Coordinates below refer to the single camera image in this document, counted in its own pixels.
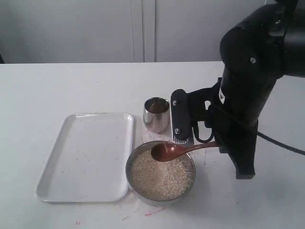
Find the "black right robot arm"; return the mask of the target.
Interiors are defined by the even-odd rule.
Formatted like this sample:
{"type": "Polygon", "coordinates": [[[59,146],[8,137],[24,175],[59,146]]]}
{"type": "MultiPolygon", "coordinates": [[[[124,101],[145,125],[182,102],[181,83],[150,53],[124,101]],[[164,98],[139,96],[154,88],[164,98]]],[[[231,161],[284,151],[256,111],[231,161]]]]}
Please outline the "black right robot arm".
{"type": "Polygon", "coordinates": [[[259,115],[284,75],[305,75],[305,3],[278,0],[255,10],[220,42],[224,72],[208,89],[188,94],[193,124],[212,130],[237,179],[255,175],[254,154],[259,115]]]}

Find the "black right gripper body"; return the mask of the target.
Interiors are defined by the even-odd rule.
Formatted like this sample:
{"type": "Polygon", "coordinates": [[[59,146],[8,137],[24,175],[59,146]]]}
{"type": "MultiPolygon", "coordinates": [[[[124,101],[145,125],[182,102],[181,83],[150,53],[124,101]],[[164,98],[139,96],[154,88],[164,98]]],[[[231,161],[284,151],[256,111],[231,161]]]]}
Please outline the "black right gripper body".
{"type": "Polygon", "coordinates": [[[233,116],[231,108],[227,108],[221,102],[222,78],[209,88],[203,88],[187,94],[187,102],[191,127],[195,139],[200,143],[211,142],[212,139],[218,143],[222,153],[254,153],[257,136],[253,131],[258,128],[258,122],[247,127],[233,116]],[[206,128],[211,129],[207,139],[199,137],[198,123],[204,122],[206,128]]]}

